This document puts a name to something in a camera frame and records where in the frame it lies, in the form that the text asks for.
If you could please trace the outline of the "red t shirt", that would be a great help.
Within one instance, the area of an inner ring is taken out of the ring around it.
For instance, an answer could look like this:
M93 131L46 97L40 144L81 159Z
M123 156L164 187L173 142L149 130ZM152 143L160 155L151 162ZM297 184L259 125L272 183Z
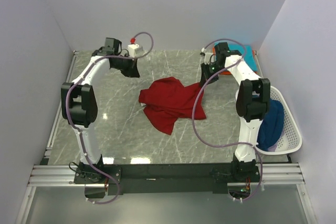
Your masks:
M160 132L171 135L174 124L179 118L190 119L193 106L196 106L194 119L206 119L202 108L203 92L196 100L201 87L199 83L184 86L174 77L155 80L149 88L139 94L139 103L144 104L144 114Z

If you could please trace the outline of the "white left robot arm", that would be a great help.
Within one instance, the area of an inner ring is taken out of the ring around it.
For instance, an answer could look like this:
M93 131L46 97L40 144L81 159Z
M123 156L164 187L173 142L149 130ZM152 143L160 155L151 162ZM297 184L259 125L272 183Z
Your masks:
M87 176L93 183L104 179L102 154L95 135L94 122L98 117L98 105L93 86L110 69L119 70L125 77L138 78L137 58L143 53L142 46L131 38L122 47L115 38L106 38L104 46L95 50L82 73L71 82L61 86L62 116L76 134L80 149L78 174Z

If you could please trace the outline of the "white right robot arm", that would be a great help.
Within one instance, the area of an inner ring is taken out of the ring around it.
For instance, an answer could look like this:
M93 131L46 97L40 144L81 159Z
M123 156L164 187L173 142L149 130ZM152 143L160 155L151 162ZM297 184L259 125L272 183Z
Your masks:
M201 64L201 90L196 97L197 105L205 87L218 80L220 73L229 71L239 84L236 93L236 112L240 118L240 130L237 148L234 152L230 175L235 181L241 182L253 172L256 167L257 137L260 126L270 109L270 81L261 78L246 63L244 57L247 53L231 50L226 41L222 39L211 42L214 51L207 51L209 45L201 49L200 55L204 57Z

